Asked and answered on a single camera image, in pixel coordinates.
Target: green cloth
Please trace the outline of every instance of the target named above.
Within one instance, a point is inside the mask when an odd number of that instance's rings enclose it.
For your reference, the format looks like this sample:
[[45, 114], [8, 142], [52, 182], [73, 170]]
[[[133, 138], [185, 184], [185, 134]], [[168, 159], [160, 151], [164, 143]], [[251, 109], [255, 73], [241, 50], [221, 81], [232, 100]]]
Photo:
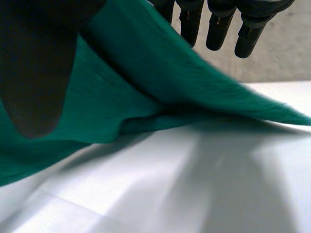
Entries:
[[145, 0], [108, 0], [81, 30], [63, 114], [51, 134], [22, 137], [0, 105], [0, 186], [93, 143], [224, 114], [311, 125], [206, 63]]

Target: green fabric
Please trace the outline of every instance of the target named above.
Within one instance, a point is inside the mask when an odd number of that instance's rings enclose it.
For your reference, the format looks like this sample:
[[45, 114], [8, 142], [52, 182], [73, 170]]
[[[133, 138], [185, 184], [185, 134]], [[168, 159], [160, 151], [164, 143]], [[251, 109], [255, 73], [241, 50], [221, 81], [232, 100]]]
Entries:
[[245, 89], [202, 60], [145, 0], [108, 0], [81, 35], [53, 133], [23, 138], [0, 105], [0, 186], [93, 143], [224, 114], [311, 125], [309, 117]]

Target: black robotic finger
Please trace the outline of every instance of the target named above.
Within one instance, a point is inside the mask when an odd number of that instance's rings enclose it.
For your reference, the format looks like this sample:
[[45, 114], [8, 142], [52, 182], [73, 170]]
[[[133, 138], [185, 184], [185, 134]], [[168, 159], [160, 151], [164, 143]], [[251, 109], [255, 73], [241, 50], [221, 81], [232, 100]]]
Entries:
[[166, 21], [168, 21], [169, 24], [172, 23], [174, 4], [175, 0], [156, 1], [154, 3], [156, 10], [166, 19]]
[[103, 5], [98, 0], [0, 0], [0, 97], [24, 137], [38, 138], [57, 126], [78, 30]]
[[194, 47], [200, 28], [201, 14], [204, 5], [203, 0], [196, 0], [194, 3], [195, 8], [188, 10], [187, 7], [183, 8], [181, 5], [180, 12], [180, 24], [181, 32], [180, 35], [190, 44], [191, 47]]
[[236, 56], [250, 56], [266, 24], [293, 2], [294, 0], [238, 0], [237, 7], [242, 13], [243, 25], [235, 47]]
[[212, 51], [219, 50], [227, 35], [232, 18], [237, 9], [235, 0], [208, 0], [212, 12], [206, 39], [206, 47]]

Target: concrete wall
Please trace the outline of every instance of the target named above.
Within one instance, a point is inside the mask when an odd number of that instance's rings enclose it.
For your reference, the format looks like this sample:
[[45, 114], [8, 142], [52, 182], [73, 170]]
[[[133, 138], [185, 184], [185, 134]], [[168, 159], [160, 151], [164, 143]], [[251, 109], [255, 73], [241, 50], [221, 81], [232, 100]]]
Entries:
[[[180, 8], [174, 9], [173, 27], [179, 32]], [[210, 11], [204, 6], [195, 50], [207, 61], [242, 82], [311, 80], [311, 0], [296, 0], [273, 18], [263, 31], [252, 55], [234, 55], [241, 14], [236, 12], [223, 47], [205, 47]]]

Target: white table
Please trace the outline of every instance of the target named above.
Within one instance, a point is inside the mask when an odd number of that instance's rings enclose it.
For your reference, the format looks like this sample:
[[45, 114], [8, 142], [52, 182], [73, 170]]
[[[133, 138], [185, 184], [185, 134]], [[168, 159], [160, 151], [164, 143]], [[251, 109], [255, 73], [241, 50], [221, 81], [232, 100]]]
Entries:
[[[311, 115], [311, 82], [253, 84]], [[311, 233], [309, 127], [206, 122], [0, 188], [1, 233]]]

